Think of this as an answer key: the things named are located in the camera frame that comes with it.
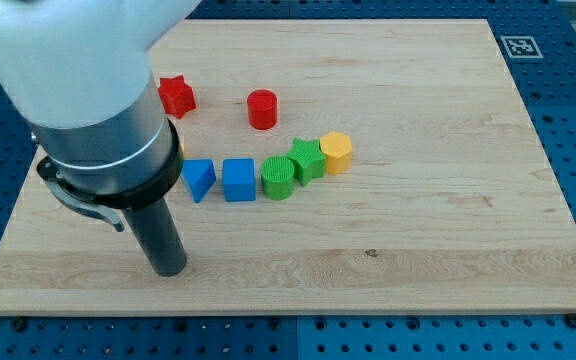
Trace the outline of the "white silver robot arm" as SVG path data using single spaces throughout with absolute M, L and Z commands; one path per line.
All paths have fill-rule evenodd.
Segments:
M 166 193 L 180 145 L 149 52 L 196 7 L 0 0 L 0 84 L 45 151 L 46 183 L 62 204 L 121 230 L 121 211 Z

